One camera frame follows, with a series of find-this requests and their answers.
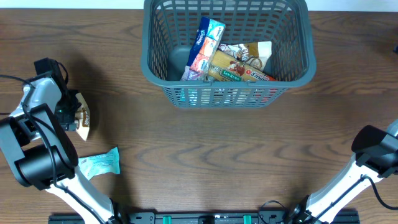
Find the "beige snack bag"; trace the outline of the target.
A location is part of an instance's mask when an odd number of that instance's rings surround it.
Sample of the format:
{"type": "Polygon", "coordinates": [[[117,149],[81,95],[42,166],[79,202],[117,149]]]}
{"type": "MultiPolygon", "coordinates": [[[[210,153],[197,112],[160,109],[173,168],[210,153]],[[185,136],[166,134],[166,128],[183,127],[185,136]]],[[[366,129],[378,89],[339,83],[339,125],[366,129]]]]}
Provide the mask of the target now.
{"type": "Polygon", "coordinates": [[[234,57],[235,59],[246,61],[246,46],[245,44],[236,44],[236,45],[228,45],[228,44],[220,44],[218,46],[218,50],[234,57]]]}
{"type": "Polygon", "coordinates": [[[87,141],[90,131],[90,109],[81,93],[75,96],[81,104],[75,113],[76,132],[84,141],[87,141]]]}

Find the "teal tissue pocket pack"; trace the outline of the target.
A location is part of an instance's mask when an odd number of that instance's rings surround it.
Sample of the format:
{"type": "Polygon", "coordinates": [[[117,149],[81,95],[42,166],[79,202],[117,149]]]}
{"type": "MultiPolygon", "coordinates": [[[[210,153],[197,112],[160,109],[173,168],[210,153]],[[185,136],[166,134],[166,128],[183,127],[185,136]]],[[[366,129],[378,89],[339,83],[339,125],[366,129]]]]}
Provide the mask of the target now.
{"type": "Polygon", "coordinates": [[[90,180],[97,175],[107,173],[120,174],[119,160],[119,148],[116,146],[104,154],[79,158],[78,166],[82,174],[90,180]]]}

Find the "San Remo pasta packet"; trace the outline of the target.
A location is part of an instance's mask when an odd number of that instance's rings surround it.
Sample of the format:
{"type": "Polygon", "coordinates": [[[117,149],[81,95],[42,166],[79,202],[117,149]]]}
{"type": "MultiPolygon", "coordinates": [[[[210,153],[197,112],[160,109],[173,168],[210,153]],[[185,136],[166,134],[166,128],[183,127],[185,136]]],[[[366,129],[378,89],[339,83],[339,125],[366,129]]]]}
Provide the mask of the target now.
{"type": "Polygon", "coordinates": [[[222,82],[275,81],[274,78],[217,50],[209,64],[208,75],[222,82]]]}

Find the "Kleenex tissue multipack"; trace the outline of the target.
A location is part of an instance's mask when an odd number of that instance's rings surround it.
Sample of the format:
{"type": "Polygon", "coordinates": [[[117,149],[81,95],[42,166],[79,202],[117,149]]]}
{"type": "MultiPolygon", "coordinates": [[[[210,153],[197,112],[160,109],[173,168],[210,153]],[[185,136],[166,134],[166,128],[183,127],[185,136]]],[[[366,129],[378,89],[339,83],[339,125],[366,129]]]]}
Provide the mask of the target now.
{"type": "Polygon", "coordinates": [[[208,17],[202,17],[194,43],[190,49],[188,62],[181,81],[204,80],[226,25],[208,17]]]}

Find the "beige brown snack pouch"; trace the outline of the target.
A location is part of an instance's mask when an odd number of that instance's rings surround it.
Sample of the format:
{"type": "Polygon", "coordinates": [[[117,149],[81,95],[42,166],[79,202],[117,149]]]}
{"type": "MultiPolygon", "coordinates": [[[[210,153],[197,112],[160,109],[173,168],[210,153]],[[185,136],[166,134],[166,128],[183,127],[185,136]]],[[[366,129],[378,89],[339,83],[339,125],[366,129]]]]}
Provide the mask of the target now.
{"type": "Polygon", "coordinates": [[[257,69],[264,70],[268,59],[272,55],[272,42],[251,42],[241,44],[241,59],[244,63],[257,69]]]}

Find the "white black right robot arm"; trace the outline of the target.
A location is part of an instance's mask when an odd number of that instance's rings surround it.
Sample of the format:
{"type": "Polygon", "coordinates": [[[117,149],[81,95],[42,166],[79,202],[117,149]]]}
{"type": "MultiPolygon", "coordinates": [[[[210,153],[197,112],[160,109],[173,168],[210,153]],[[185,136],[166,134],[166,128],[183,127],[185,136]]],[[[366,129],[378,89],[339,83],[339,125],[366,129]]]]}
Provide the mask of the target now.
{"type": "Polygon", "coordinates": [[[306,196],[290,213],[292,223],[331,223],[338,212],[371,186],[379,203],[376,183],[397,174],[397,121],[383,131],[367,125],[356,135],[349,162],[323,188],[306,196]]]}

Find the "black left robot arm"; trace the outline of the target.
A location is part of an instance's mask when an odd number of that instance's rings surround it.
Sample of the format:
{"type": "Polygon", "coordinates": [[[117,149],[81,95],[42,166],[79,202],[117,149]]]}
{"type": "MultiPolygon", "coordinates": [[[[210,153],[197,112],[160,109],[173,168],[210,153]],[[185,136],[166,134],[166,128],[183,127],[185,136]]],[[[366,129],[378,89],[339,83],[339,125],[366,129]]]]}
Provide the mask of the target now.
{"type": "Polygon", "coordinates": [[[23,80],[17,108],[1,120],[1,151],[15,179],[62,199],[85,223],[129,223],[121,206],[83,175],[67,131],[87,139],[90,110],[68,72],[51,58],[34,63],[36,76],[23,80]]]}

